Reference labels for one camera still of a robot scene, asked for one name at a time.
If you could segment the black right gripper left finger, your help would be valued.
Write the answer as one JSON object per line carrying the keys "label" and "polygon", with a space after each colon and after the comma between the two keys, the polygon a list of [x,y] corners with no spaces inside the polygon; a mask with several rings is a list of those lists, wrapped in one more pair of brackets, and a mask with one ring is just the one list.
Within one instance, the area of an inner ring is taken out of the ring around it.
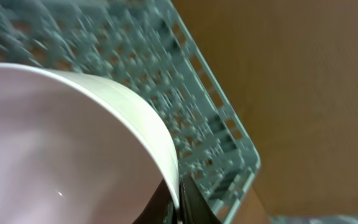
{"label": "black right gripper left finger", "polygon": [[164,180],[133,224],[177,224],[175,207]]}

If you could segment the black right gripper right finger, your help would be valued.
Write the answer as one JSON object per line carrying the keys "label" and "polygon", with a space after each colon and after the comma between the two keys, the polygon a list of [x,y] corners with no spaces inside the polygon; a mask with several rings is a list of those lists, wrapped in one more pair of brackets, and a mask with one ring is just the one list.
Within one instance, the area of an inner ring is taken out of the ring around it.
{"label": "black right gripper right finger", "polygon": [[188,174],[180,182],[180,218],[183,224],[221,224]]}

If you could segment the white bowl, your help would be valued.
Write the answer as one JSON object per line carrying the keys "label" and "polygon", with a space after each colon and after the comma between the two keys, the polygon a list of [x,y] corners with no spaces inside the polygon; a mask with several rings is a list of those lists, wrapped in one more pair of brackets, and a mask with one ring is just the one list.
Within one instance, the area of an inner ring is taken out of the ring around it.
{"label": "white bowl", "polygon": [[0,63],[0,223],[132,223],[178,160],[156,111],[95,75]]}

